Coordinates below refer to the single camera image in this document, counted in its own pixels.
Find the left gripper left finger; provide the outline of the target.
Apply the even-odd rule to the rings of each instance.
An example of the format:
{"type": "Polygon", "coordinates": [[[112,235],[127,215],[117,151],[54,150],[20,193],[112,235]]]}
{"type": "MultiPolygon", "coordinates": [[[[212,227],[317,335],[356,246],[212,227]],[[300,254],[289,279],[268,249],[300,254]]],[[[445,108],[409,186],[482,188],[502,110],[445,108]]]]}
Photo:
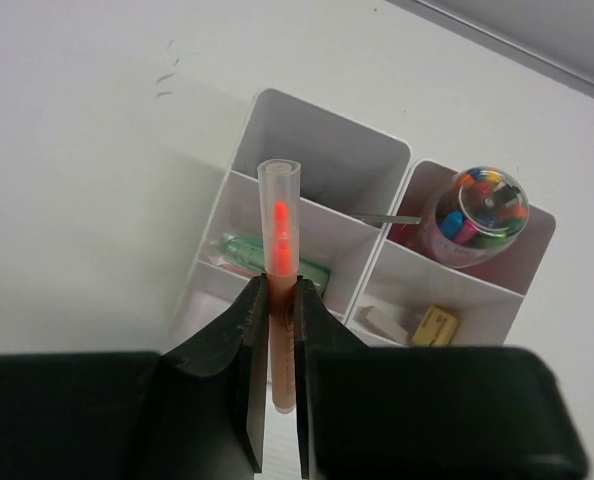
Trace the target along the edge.
{"type": "Polygon", "coordinates": [[[268,281],[165,354],[0,355],[0,479],[251,479],[263,463],[268,281]]]}

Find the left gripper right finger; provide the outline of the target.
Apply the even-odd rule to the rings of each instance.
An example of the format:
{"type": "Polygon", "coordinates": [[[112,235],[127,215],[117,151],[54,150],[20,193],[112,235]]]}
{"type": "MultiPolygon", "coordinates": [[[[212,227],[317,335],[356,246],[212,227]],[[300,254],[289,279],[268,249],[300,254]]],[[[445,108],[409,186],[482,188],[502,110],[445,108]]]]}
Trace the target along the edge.
{"type": "Polygon", "coordinates": [[[294,291],[297,433],[306,479],[584,479],[557,379],[515,347],[377,347],[294,291]]]}

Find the small tan eraser block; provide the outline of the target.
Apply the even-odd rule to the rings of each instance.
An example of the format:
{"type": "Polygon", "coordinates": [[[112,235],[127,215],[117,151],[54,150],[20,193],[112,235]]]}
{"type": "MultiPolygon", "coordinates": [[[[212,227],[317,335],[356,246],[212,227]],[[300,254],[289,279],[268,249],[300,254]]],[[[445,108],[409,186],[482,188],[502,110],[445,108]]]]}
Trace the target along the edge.
{"type": "Polygon", "coordinates": [[[459,319],[448,311],[431,305],[415,329],[413,346],[443,347],[451,343],[460,326],[459,319]]]}

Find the green translucent cap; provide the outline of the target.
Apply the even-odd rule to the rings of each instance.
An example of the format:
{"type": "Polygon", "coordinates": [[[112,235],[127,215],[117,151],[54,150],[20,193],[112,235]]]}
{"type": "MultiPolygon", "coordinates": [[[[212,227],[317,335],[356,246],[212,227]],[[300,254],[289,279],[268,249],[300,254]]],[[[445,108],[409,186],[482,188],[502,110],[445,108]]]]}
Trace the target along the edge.
{"type": "MultiPolygon", "coordinates": [[[[246,235],[224,235],[220,243],[225,262],[237,269],[257,274],[265,271],[265,255],[262,243],[246,235]]],[[[327,267],[300,259],[298,274],[311,280],[320,295],[323,295],[329,282],[330,270],[327,267]]]]}

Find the colourful glue stick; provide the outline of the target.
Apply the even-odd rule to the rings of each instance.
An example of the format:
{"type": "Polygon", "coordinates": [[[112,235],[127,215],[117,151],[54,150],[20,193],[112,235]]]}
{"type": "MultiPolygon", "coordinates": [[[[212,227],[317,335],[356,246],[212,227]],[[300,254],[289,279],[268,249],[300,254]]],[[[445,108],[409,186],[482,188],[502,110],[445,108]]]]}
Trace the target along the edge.
{"type": "Polygon", "coordinates": [[[474,266],[507,249],[529,214],[517,180],[496,168],[473,167],[455,174],[427,201],[417,246],[447,267],[474,266]]]}

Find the orange highlighter pencil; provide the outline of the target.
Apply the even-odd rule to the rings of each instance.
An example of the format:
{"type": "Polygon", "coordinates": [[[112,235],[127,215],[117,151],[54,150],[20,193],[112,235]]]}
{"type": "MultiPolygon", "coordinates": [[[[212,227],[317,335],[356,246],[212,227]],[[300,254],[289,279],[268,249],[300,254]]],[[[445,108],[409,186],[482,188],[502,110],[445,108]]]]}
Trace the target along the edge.
{"type": "Polygon", "coordinates": [[[272,402],[281,414],[296,406],[294,289],[300,265],[300,173],[292,160],[258,166],[262,241],[268,281],[272,402]]]}

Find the pink translucent cap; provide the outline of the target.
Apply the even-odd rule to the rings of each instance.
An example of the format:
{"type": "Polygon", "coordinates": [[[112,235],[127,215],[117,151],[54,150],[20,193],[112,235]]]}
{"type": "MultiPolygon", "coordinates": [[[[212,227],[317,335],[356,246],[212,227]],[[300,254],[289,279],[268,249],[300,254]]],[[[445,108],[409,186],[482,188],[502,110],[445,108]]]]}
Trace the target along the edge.
{"type": "Polygon", "coordinates": [[[240,265],[237,265],[236,263],[232,263],[224,257],[211,257],[210,263],[217,268],[223,269],[225,271],[231,272],[235,275],[239,275],[241,277],[245,277],[248,279],[258,275],[257,271],[242,267],[240,265]]]}

